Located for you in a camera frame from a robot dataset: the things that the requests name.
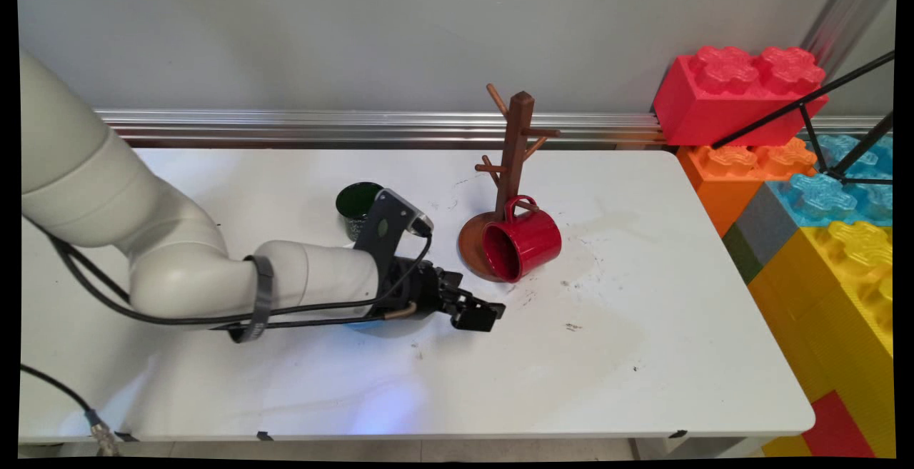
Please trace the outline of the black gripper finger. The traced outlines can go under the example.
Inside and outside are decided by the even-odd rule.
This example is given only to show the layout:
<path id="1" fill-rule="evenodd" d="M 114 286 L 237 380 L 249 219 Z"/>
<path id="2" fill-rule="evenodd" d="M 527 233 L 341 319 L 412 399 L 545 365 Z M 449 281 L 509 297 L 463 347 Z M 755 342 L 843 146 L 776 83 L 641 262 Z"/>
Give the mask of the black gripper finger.
<path id="1" fill-rule="evenodd" d="M 437 306 L 474 307 L 476 297 L 470 291 L 461 289 L 463 274 L 437 268 Z"/>
<path id="2" fill-rule="evenodd" d="M 506 304 L 461 296 L 450 305 L 451 325 L 461 331 L 490 332 L 505 313 Z"/>

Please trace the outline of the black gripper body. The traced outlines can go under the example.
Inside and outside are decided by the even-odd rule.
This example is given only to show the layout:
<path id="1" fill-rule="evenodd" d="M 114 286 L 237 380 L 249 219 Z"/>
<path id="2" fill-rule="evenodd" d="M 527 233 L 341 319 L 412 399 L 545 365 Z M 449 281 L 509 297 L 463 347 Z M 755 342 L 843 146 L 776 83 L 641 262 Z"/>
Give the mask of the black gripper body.
<path id="1" fill-rule="evenodd" d="M 430 261 L 394 258 L 382 283 L 382 319 L 420 320 L 432 313 L 450 316 L 450 307 L 437 306 L 437 268 Z"/>

